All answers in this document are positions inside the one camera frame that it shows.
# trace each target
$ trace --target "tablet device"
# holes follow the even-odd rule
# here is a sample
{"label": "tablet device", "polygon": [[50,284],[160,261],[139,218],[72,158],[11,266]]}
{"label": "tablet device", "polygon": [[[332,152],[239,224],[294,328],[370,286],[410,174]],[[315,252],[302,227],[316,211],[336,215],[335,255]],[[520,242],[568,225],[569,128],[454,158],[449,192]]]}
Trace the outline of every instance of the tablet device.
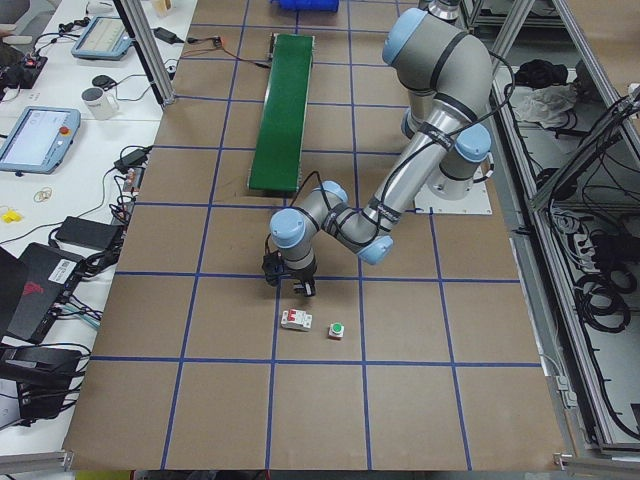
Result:
{"label": "tablet device", "polygon": [[27,107],[0,147],[0,171],[51,173],[80,127],[70,108]]}
{"label": "tablet device", "polygon": [[93,17],[71,49],[71,55],[89,60],[120,60],[131,43],[122,20]]}

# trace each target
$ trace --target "robotic arm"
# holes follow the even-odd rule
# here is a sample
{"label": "robotic arm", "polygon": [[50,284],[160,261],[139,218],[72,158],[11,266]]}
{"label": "robotic arm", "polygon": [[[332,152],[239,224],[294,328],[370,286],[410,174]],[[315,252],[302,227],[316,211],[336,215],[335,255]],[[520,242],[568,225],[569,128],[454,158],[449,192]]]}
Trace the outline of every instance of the robotic arm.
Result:
{"label": "robotic arm", "polygon": [[[337,183],[325,181],[298,205],[273,215],[271,236],[279,250],[265,255],[263,263],[272,285],[288,274],[299,281],[296,292],[315,295],[316,259],[311,241],[320,230],[363,261],[379,263],[393,246],[391,230],[430,175],[466,182],[478,166],[474,159],[486,156],[477,149],[465,156],[463,148],[458,149],[462,161],[442,161],[454,147],[451,137],[477,119],[489,96],[491,61],[477,38],[412,8],[389,32],[382,57],[409,90],[410,108],[403,131],[411,141],[362,210],[349,207]],[[441,184],[432,190],[444,195]]]}

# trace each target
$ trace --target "white mounting plate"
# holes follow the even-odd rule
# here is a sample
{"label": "white mounting plate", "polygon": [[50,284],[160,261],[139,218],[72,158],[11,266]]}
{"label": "white mounting plate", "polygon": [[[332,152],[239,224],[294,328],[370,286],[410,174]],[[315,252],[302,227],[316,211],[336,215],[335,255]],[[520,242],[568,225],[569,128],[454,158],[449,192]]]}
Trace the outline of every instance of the white mounting plate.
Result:
{"label": "white mounting plate", "polygon": [[[478,170],[474,178],[480,178],[483,173]],[[469,194],[462,200],[445,200],[438,197],[429,190],[426,185],[416,195],[414,199],[416,213],[447,213],[455,215],[491,215],[491,203],[487,194],[486,184],[474,183]]]}

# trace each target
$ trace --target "small white cube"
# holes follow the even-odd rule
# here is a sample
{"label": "small white cube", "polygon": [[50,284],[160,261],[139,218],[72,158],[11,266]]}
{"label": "small white cube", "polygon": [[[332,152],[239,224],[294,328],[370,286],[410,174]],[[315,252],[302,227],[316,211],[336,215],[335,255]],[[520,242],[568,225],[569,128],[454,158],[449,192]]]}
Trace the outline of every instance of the small white cube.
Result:
{"label": "small white cube", "polygon": [[282,328],[290,328],[292,330],[301,330],[308,332],[311,330],[311,320],[313,316],[308,314],[305,310],[285,310],[282,312],[282,318],[280,319],[280,325]]}
{"label": "small white cube", "polygon": [[329,325],[329,338],[334,340],[342,340],[344,336],[344,325],[340,322],[335,322]]}

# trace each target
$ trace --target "device screen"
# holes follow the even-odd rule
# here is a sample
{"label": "device screen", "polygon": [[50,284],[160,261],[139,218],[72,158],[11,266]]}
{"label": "device screen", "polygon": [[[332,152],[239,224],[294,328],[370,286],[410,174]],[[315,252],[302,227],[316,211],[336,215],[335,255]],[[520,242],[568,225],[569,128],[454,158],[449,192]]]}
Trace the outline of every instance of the device screen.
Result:
{"label": "device screen", "polygon": [[87,34],[80,48],[94,52],[111,52],[124,33],[119,18],[101,18]]}
{"label": "device screen", "polygon": [[22,122],[0,162],[42,165],[69,112],[33,110]]}

